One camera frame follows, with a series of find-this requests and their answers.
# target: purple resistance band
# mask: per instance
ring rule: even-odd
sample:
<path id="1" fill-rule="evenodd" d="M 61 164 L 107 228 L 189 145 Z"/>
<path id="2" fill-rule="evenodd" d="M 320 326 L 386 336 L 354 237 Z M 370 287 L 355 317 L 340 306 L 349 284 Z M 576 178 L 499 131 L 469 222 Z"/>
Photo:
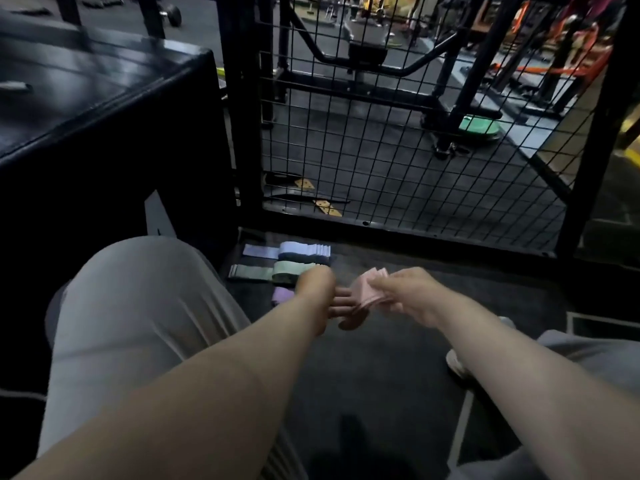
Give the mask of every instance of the purple resistance band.
<path id="1" fill-rule="evenodd" d="M 293 298 L 295 292 L 288 288 L 283 288 L 281 286 L 277 286 L 275 290 L 273 290 L 273 296 L 271 297 L 271 302 L 274 305 L 279 305 L 284 303 L 286 300 Z"/>

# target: leg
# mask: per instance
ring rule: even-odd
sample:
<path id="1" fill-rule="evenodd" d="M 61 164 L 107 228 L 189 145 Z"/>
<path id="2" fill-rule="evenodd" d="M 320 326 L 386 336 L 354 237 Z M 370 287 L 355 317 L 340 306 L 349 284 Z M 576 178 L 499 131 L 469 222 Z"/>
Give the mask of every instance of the leg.
<path id="1" fill-rule="evenodd" d="M 606 382 L 640 394 L 640 343 L 630 340 L 587 339 L 547 330 L 538 343 L 579 363 Z M 523 447 L 491 461 L 475 461 L 451 471 L 449 480 L 544 480 L 546 476 Z"/>
<path id="2" fill-rule="evenodd" d="M 249 324 L 187 244 L 137 237 L 101 250 L 63 296 L 38 455 L 136 387 Z M 282 433 L 263 474 L 306 478 Z"/>

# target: metal grid panel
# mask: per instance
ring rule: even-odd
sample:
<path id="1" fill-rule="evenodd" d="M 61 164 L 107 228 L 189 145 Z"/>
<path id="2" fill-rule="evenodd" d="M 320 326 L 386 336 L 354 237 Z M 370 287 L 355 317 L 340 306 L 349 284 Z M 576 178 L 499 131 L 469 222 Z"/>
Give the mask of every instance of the metal grid panel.
<path id="1" fill-rule="evenodd" d="M 581 140 L 584 145 L 595 105 L 580 108 L 574 103 L 572 112 L 580 113 L 574 119 L 581 119 L 581 122 L 574 122 L 570 130 L 556 127 L 554 137 L 564 139 L 564 143 L 545 148 L 544 156 L 540 157 L 540 147 L 546 140 L 545 136 L 551 133 L 550 128 L 555 126 L 554 121 L 526 115 L 526 121 L 516 123 L 518 118 L 509 117 L 505 106 L 524 104 L 526 101 L 522 95 L 509 87 L 502 93 L 506 95 L 504 102 L 497 105 L 479 90 L 475 99 L 480 106 L 500 109 L 504 113 L 498 139 L 489 144 L 466 144 L 468 153 L 462 153 L 458 147 L 455 157 L 438 158 L 442 155 L 435 151 L 434 137 L 437 141 L 447 133 L 446 128 L 430 127 L 425 130 L 420 121 L 421 111 L 403 109 L 402 106 L 420 106 L 423 96 L 436 89 L 438 75 L 446 64 L 446 54 L 405 77 L 393 77 L 376 73 L 375 68 L 372 71 L 355 71 L 348 66 L 323 63 L 313 55 L 303 39 L 303 36 L 311 35 L 312 42 L 324 54 L 348 60 L 349 40 L 345 39 L 345 34 L 350 33 L 353 39 L 359 40 L 361 48 L 372 45 L 378 36 L 380 46 L 387 50 L 384 65 L 406 68 L 430 48 L 446 40 L 451 31 L 471 34 L 469 29 L 461 28 L 463 15 L 455 17 L 450 31 L 439 29 L 442 28 L 442 20 L 450 20 L 454 3 L 449 3 L 439 8 L 440 15 L 427 20 L 435 27 L 432 30 L 434 35 L 417 38 L 409 29 L 408 37 L 402 38 L 399 36 L 402 27 L 397 15 L 399 0 L 393 1 L 393 8 L 389 7 L 386 14 L 379 16 L 377 23 L 371 23 L 376 18 L 371 14 L 358 31 L 359 27 L 354 28 L 358 22 L 350 20 L 349 6 L 335 2 L 327 6 L 321 2 L 321 8 L 317 9 L 317 1 L 313 0 L 280 0 L 281 4 L 292 7 L 289 16 L 292 16 L 291 12 L 299 17 L 307 10 L 312 12 L 308 14 L 312 17 L 302 19 L 302 26 L 289 28 L 290 36 L 285 45 L 280 34 L 282 28 L 289 24 L 286 21 L 280 23 L 283 7 L 276 5 L 273 8 L 273 24 L 263 23 L 273 30 L 273 46 L 276 47 L 273 63 L 280 61 L 280 72 L 283 69 L 293 73 L 304 72 L 306 77 L 295 78 L 294 83 L 288 85 L 287 97 L 280 99 L 277 97 L 276 78 L 273 126 L 263 130 L 263 168 L 308 179 L 314 187 L 309 189 L 314 197 L 331 202 L 332 209 L 337 210 L 342 218 L 365 225 L 376 223 L 391 229 L 526 250 L 552 250 L 564 217 L 563 199 L 575 179 L 575 169 L 582 152 L 581 148 L 575 148 L 576 140 Z M 419 1 L 415 13 L 421 12 L 425 0 Z M 510 36 L 511 42 L 501 44 L 495 62 L 502 65 L 508 62 L 516 53 L 517 43 L 526 37 L 524 31 L 531 29 L 536 17 L 539 19 L 541 16 L 540 10 L 547 8 L 542 3 L 532 5 L 520 28 Z M 332 9 L 337 12 L 333 20 L 328 16 Z M 373 31 L 374 36 L 367 37 L 367 31 Z M 581 58 L 588 56 L 587 50 Z M 440 100 L 445 107 L 432 109 L 432 117 L 446 116 L 449 108 L 456 104 L 465 83 L 460 71 L 464 67 L 461 66 L 470 66 L 473 62 L 472 52 L 454 55 L 453 74 L 441 88 Z M 532 52 L 524 57 L 522 65 L 530 67 L 540 63 Z M 359 75 L 354 78 L 353 73 L 356 72 Z M 562 97 L 578 72 L 575 69 L 573 73 L 558 78 L 555 91 L 551 89 L 551 103 Z M 324 78 L 321 91 L 316 81 L 310 78 L 311 74 Z M 533 91 L 539 91 L 542 85 L 548 84 L 548 78 L 530 77 L 522 72 L 516 72 L 516 76 L 519 80 L 528 78 L 528 82 L 538 88 Z M 262 77 L 271 79 L 270 74 L 264 72 Z M 361 98 L 364 100 L 356 99 L 362 94 L 359 86 L 371 91 L 368 96 L 372 96 L 370 100 L 373 102 L 366 102 L 366 97 Z M 343 90 L 345 88 L 352 91 L 353 96 L 348 95 Z M 384 88 L 387 91 L 378 95 Z M 407 98 L 407 91 L 413 93 L 412 98 Z M 377 97 L 389 95 L 389 103 L 376 104 Z M 264 103 L 270 102 L 271 99 L 267 100 L 263 92 L 263 115 Z M 433 116 L 438 110 L 443 114 Z M 523 115 L 521 109 L 518 112 L 519 116 Z M 573 144 L 571 152 L 565 151 L 569 142 Z M 285 186 L 276 184 L 267 190 L 268 193 L 283 193 Z M 300 202 L 298 198 L 281 197 L 269 201 L 267 206 L 293 212 L 326 213 L 325 207 L 312 201 Z"/>

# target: wire mesh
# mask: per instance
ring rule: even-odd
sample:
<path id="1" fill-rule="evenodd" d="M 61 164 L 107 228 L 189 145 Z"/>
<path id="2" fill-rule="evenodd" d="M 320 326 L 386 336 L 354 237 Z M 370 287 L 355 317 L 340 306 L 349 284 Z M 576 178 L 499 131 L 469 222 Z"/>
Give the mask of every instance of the wire mesh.
<path id="1" fill-rule="evenodd" d="M 496 95 L 487 89 L 495 71 L 487 72 L 477 88 L 474 106 L 500 110 L 500 120 L 489 124 L 469 116 L 461 124 L 467 131 L 452 132 L 442 122 L 467 81 L 465 69 L 477 62 L 487 29 L 496 23 L 490 19 L 496 10 L 484 3 L 477 16 L 471 13 L 473 24 L 465 25 L 470 0 L 439 0 L 436 7 L 428 6 L 428 0 L 406 1 L 273 4 L 273 23 L 268 25 L 275 48 L 269 55 L 279 67 L 274 76 L 263 73 L 262 78 L 285 88 L 276 89 L 274 100 L 262 101 L 263 107 L 273 106 L 273 120 L 266 121 L 269 127 L 262 133 L 262 165 L 292 178 L 268 185 L 271 199 L 265 206 L 520 250 L 553 250 L 598 96 L 597 84 L 591 82 L 599 78 L 586 62 L 593 67 L 606 56 L 606 39 L 599 37 L 588 46 L 595 29 L 580 18 L 573 22 L 577 35 L 565 41 L 570 48 L 567 61 L 561 70 L 549 71 L 563 44 L 563 31 L 556 47 L 548 42 L 545 34 L 556 29 L 559 19 L 549 24 L 542 37 L 533 37 L 535 44 L 520 53 L 521 67 L 505 90 Z M 495 8 L 500 1 L 492 3 Z M 505 66 L 517 54 L 527 30 L 536 28 L 545 10 L 556 15 L 562 9 L 522 3 L 516 17 L 511 14 L 508 20 L 493 65 Z M 290 7 L 287 16 L 297 16 L 300 27 L 288 20 L 280 23 L 285 13 L 280 4 Z M 289 30 L 286 53 L 279 44 L 283 28 Z M 322 53 L 338 57 L 336 63 L 313 55 L 305 31 Z M 368 60 L 362 51 L 373 47 L 372 56 L 381 56 L 383 66 L 406 68 L 452 34 L 464 40 L 462 50 L 440 54 L 404 77 L 380 74 L 380 60 L 362 63 Z M 439 76 L 447 55 L 452 55 L 452 71 L 443 80 Z M 357 57 L 364 57 L 360 64 Z M 288 79 L 288 74 L 295 77 Z M 550 74 L 556 83 L 549 90 Z M 545 85 L 547 99 L 534 104 Z M 575 95 L 567 92 L 572 85 Z M 433 103 L 432 95 L 438 95 L 442 105 L 424 107 Z M 566 103 L 558 111 L 563 97 Z M 538 113 L 529 114 L 529 109 Z M 484 131 L 470 131 L 474 124 Z M 446 136 L 458 143 L 443 158 L 436 144 Z"/>

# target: green resistance band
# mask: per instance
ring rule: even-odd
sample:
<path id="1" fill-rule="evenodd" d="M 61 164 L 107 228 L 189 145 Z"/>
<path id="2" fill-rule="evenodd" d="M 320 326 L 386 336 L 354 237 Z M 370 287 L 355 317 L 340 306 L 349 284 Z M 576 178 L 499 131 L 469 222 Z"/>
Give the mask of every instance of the green resistance band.
<path id="1" fill-rule="evenodd" d="M 300 274 L 315 265 L 293 261 L 278 261 L 273 267 L 234 264 L 228 277 L 232 280 L 270 281 L 277 285 L 294 285 Z"/>

